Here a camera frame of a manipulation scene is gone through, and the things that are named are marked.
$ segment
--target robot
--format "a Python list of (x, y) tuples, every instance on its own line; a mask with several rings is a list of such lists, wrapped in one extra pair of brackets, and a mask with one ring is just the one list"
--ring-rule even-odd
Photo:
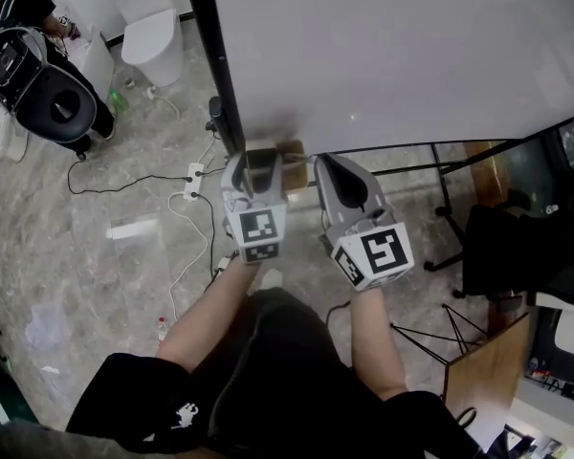
[[(370, 172), (330, 153), (318, 155), (315, 178), (329, 227), (320, 241), (356, 291), (380, 286), (414, 266), (404, 223), (397, 223)], [(280, 255), (287, 203), (282, 160), (272, 142), (254, 142), (232, 157), (221, 181), (224, 227), (242, 260)]]

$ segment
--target white logo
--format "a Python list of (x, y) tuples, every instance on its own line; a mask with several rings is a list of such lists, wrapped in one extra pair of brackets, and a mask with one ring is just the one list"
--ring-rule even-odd
[(391, 243), (393, 243), (393, 241), (394, 239), (392, 235), (388, 235), (386, 237), (386, 242), (381, 243), (380, 245), (377, 244), (376, 240), (370, 240), (370, 251), (374, 254), (382, 253), (380, 257), (374, 260), (374, 263), (377, 267), (383, 267), (384, 265), (392, 264), (395, 262), (395, 255), (391, 249)]
[(187, 428), (191, 425), (193, 417), (198, 414), (198, 407), (195, 404), (187, 403), (176, 413), (181, 417), (181, 420), (179, 420), (179, 425), (174, 426), (172, 429)]

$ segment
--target electrical outlet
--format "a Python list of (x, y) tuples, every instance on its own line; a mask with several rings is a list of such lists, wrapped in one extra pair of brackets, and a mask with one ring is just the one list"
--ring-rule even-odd
[(189, 164), (188, 177), (191, 182), (185, 182), (185, 190), (183, 191), (183, 199), (187, 201), (197, 201), (198, 197), (191, 197), (191, 192), (196, 194), (200, 192), (200, 187), (202, 184), (202, 173), (204, 172), (204, 166), (202, 164)]

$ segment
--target marble floor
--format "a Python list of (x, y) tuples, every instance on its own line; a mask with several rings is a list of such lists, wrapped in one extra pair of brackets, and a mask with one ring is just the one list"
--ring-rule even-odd
[[(183, 30), (183, 76), (160, 91), (180, 109), (181, 119), (176, 121), (164, 103), (150, 102), (144, 94), (146, 81), (121, 62), (120, 47), (114, 48), (114, 88), (128, 100), (129, 110), (119, 115), (115, 138), (94, 138), (88, 161), (73, 168), (74, 190), (118, 188), (150, 173), (184, 176), (188, 164), (198, 161), (207, 148), (212, 136), (204, 126), (214, 85), (195, 23), (184, 23)], [(131, 76), (137, 87), (125, 89), (123, 83)], [(441, 154), (443, 159), (465, 155), (459, 143), (443, 145)], [(426, 146), (351, 157), (377, 169), (431, 162)], [(224, 158), (216, 142), (203, 162), (218, 168)], [(183, 189), (182, 182), (150, 179), (119, 193), (72, 195), (66, 174), (75, 160), (71, 151), (30, 137), (20, 164), (0, 162), (0, 347), (10, 357), (14, 378), (39, 421), (57, 429), (66, 426), (107, 355), (154, 354), (157, 318), (173, 320), (168, 288), (204, 246), (192, 226), (168, 210), (168, 196)], [(470, 171), (460, 170), (448, 180), (456, 217), (463, 223), (475, 202)], [(220, 174), (202, 184), (214, 205), (217, 226), (224, 216), (219, 181)], [(474, 321), (484, 321), (484, 299), (452, 299), (452, 288), (460, 285), (460, 266), (440, 273), (422, 269), (426, 259), (440, 260), (459, 250), (449, 227), (433, 213), (442, 201), (436, 172), (385, 176), (380, 182), (396, 218), (407, 224), (417, 262), (410, 273), (384, 289), (391, 318), (403, 326), (448, 335), (451, 327), (440, 307), (446, 302)], [(349, 288), (318, 242), (317, 192), (304, 189), (290, 194), (289, 201), (284, 256), (268, 267), (281, 269), (285, 288), (325, 317), (331, 306), (348, 299)], [(172, 207), (210, 237), (206, 203), (188, 204), (177, 196)], [(232, 242), (219, 230), (215, 260), (231, 251)], [(209, 262), (206, 253), (175, 285), (178, 314), (208, 284)], [(330, 331), (349, 363), (347, 311), (334, 313)], [(472, 335), (469, 329), (466, 334)], [(399, 336), (397, 340), (409, 386), (441, 392), (443, 366)], [(457, 354), (448, 342), (430, 345), (447, 357)]]

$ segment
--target white toilet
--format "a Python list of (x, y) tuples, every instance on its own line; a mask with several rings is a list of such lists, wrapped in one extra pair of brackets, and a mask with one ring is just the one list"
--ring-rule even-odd
[(21, 162), (28, 147), (28, 131), (10, 114), (0, 118), (0, 159), (7, 157)]
[(121, 57), (158, 87), (181, 77), (183, 36), (172, 0), (115, 0), (127, 22)]

